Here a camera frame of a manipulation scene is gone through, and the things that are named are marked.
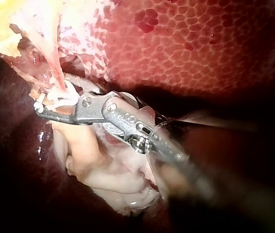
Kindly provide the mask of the right arm instrument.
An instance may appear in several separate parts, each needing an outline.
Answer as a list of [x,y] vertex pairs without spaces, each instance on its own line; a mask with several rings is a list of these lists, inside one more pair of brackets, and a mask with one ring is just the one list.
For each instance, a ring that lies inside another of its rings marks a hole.
[[190,156],[180,141],[180,127],[125,92],[98,95],[85,92],[76,104],[78,123],[102,123],[105,130],[140,154],[154,154],[178,167]]

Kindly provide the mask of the right arm instrument jaw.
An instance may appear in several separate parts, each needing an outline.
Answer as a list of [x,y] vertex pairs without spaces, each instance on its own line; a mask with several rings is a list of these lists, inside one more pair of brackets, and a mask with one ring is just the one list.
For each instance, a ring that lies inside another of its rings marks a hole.
[[90,80],[70,73],[65,73],[64,76],[65,80],[70,81],[72,84],[78,87],[81,87],[84,92],[92,92],[98,95],[103,93],[102,89]]
[[36,114],[43,119],[57,121],[61,123],[75,123],[74,116],[72,114],[67,115],[48,110],[43,103],[37,101],[34,103],[33,107]]

